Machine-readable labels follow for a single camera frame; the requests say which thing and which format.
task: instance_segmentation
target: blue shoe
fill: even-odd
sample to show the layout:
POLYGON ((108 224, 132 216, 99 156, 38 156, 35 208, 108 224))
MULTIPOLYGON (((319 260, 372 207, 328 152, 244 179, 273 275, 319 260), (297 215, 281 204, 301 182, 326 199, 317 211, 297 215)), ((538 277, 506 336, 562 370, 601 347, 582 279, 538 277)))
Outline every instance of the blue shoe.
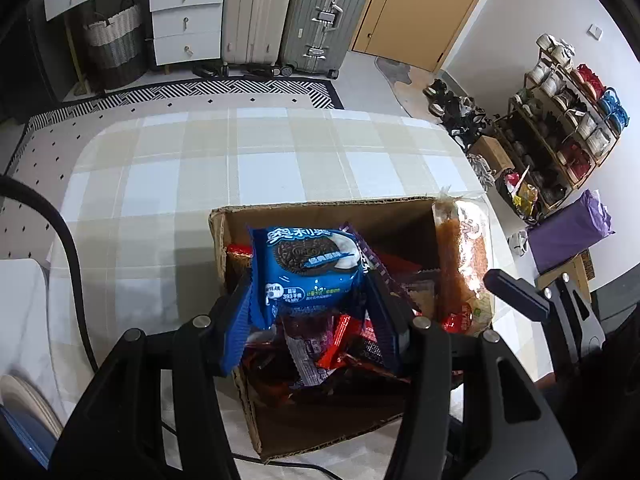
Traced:
POLYGON ((609 120, 618 134, 621 134, 622 130, 629 126, 629 116, 622 106, 618 106, 618 108, 613 111, 609 120))
POLYGON ((607 115, 611 115, 620 106, 620 99, 615 88, 609 87, 604 91, 602 97, 598 99, 598 106, 607 115))

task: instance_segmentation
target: metal screw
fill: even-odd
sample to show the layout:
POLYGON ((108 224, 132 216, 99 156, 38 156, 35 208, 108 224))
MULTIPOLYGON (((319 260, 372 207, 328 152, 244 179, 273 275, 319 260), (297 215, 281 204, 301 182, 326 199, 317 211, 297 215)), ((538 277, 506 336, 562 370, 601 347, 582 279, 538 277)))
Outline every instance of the metal screw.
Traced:
POLYGON ((431 319, 424 316, 414 317, 414 326, 420 330, 427 330, 431 326, 431 319))
POLYGON ((127 330, 124 333, 124 339, 126 341, 137 341, 138 339, 140 339, 140 335, 141 334, 142 334, 142 332, 140 332, 140 329, 129 328, 129 330, 127 330))
POLYGON ((193 318, 193 325, 196 328, 206 328, 211 324, 211 318, 209 316, 198 316, 193 318))
POLYGON ((490 328, 482 332, 482 337, 484 337, 484 340, 489 343, 497 343, 500 341, 500 334, 490 328))

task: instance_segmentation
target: plaid tablecloth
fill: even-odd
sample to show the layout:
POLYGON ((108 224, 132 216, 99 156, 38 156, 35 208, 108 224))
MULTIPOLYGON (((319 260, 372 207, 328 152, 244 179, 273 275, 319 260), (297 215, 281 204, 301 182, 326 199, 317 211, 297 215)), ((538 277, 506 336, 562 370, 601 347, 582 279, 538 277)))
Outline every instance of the plaid tablecloth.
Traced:
MULTIPOLYGON (((239 108, 113 124, 85 147, 62 206, 78 246, 87 325, 98 362, 127 328, 172 330, 209 311, 218 294, 207 225, 213 208, 436 196, 444 187, 454 196, 484 196, 446 131, 411 118, 239 108)), ((487 204, 494 263, 516 276, 500 224, 487 204)), ((50 344, 70 413, 92 374, 59 242, 50 261, 50 344)), ((551 370, 539 326, 500 301, 494 325, 532 378, 551 370)), ((452 400, 458 409, 461 399, 452 400)), ((228 428, 230 439, 241 435, 239 445, 246 446, 241 412, 234 421, 238 427, 228 428)))

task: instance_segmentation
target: silver suitcase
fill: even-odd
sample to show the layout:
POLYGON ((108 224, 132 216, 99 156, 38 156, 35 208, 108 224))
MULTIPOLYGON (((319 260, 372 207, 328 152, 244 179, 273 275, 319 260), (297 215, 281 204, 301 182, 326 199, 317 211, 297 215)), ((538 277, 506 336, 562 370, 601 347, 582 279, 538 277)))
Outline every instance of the silver suitcase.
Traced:
POLYGON ((274 65, 288 4, 289 0, 225 0, 222 60, 274 65))
POLYGON ((338 77, 366 0, 291 0, 280 61, 293 70, 338 77))

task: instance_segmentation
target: woven storage basket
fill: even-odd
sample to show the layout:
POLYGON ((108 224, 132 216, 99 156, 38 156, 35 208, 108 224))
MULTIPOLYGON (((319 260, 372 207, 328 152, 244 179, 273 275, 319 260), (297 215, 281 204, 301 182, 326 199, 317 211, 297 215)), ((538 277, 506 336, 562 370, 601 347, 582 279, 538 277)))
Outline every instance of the woven storage basket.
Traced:
POLYGON ((139 6, 132 5, 106 20, 86 25, 84 36, 105 89, 132 83, 146 72, 139 6))

